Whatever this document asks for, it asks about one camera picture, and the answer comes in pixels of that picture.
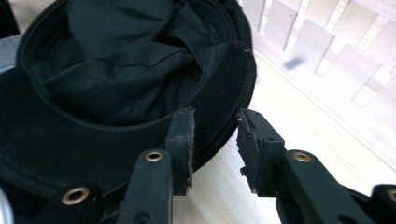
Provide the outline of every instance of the gray fabric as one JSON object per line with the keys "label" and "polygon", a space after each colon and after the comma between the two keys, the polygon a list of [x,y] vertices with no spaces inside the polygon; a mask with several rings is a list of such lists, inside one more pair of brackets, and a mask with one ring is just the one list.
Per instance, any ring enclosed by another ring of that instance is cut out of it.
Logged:
{"label": "gray fabric", "polygon": [[15,57],[20,40],[21,35],[0,39],[0,74],[15,66]]}

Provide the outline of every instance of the black hat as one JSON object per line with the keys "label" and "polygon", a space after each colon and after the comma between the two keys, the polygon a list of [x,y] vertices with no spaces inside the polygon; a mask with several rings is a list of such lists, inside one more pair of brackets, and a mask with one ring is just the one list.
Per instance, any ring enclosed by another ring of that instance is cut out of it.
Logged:
{"label": "black hat", "polygon": [[235,1],[56,1],[0,75],[0,178],[44,199],[72,183],[107,192],[186,106],[196,170],[233,133],[255,77]]}

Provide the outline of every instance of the bucket hat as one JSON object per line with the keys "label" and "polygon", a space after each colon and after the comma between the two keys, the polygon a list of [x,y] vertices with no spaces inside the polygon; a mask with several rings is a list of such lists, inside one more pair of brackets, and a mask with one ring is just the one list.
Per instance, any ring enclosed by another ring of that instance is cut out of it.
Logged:
{"label": "bucket hat", "polygon": [[73,183],[108,192],[142,151],[164,147],[173,113],[187,106],[197,170],[249,104],[250,38],[230,0],[54,2],[0,75],[2,183],[45,200]]}

